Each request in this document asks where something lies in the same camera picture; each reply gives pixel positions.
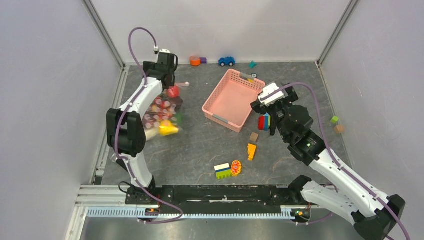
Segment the small red apple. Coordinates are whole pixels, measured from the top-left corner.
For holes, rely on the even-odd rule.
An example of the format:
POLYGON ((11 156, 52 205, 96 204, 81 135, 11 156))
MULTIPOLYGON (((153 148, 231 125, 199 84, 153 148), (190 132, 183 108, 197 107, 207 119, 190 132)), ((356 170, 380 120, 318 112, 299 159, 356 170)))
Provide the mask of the small red apple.
POLYGON ((180 96, 180 88, 178 86, 171 86, 166 90, 166 94, 171 99, 178 98, 180 96))

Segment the red lychee bunch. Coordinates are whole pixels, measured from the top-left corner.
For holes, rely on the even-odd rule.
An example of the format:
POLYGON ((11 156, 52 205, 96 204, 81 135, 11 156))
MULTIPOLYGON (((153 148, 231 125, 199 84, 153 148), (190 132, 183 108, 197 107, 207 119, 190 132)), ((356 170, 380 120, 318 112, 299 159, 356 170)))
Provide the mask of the red lychee bunch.
POLYGON ((176 114, 176 107, 169 99, 156 97, 143 118, 150 122, 170 121, 176 114))

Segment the clear zip top bag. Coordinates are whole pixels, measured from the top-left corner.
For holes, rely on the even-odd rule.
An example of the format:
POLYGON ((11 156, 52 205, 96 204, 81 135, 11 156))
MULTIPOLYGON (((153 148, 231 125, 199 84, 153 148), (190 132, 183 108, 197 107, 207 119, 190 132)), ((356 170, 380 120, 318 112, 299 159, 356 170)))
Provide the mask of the clear zip top bag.
POLYGON ((142 118, 147 141, 181 132, 181 108, 184 102, 181 91, 189 86, 188 81, 178 82, 154 99, 142 118))

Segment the green white bok choy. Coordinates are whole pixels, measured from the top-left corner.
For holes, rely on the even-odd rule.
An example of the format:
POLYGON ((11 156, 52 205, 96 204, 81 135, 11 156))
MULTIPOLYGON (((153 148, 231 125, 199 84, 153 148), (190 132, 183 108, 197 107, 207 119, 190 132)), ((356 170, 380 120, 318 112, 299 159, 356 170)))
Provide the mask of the green white bok choy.
POLYGON ((181 112, 178 112, 178 113, 176 113, 175 115, 174 115, 174 117, 175 117, 175 123, 177 124, 177 125, 179 125, 179 124, 181 124, 182 122, 183 122, 183 118, 184 118, 184 115, 181 113, 181 112))

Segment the yellow lemon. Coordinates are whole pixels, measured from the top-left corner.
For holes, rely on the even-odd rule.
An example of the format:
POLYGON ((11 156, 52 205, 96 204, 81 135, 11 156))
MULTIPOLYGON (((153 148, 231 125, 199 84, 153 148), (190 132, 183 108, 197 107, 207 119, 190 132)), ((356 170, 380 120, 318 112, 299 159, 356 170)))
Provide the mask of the yellow lemon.
POLYGON ((159 125, 159 134, 161 136, 174 135, 180 132, 180 129, 170 120, 163 120, 159 125))

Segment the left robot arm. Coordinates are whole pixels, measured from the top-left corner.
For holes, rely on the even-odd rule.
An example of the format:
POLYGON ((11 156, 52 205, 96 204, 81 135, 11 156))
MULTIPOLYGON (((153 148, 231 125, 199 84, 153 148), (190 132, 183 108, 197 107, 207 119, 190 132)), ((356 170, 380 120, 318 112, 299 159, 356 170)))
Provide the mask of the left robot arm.
POLYGON ((155 62, 143 62, 141 84, 132 96, 119 108, 106 113, 107 144, 125 165, 131 185, 139 188, 137 196, 145 204, 156 200, 157 190, 151 186, 155 181, 145 160, 147 137, 142 118, 153 101, 174 86, 177 68, 178 57, 168 50, 159 50, 155 62))

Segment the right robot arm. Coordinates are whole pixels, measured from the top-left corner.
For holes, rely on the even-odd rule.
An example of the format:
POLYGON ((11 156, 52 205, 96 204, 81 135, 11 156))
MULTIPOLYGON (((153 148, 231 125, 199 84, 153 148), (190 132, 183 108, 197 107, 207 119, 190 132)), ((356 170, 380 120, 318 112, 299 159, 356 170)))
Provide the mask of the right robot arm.
POLYGON ((270 133, 279 133, 291 155, 327 178, 330 190, 304 175, 296 178, 289 189, 295 204, 316 204, 345 219, 365 240, 390 238, 394 227, 405 230, 401 216, 405 200, 379 190, 346 163, 329 146, 324 133, 312 131, 313 118, 306 107, 297 105, 298 95, 292 83, 266 85, 251 104, 259 114, 271 118, 270 133))

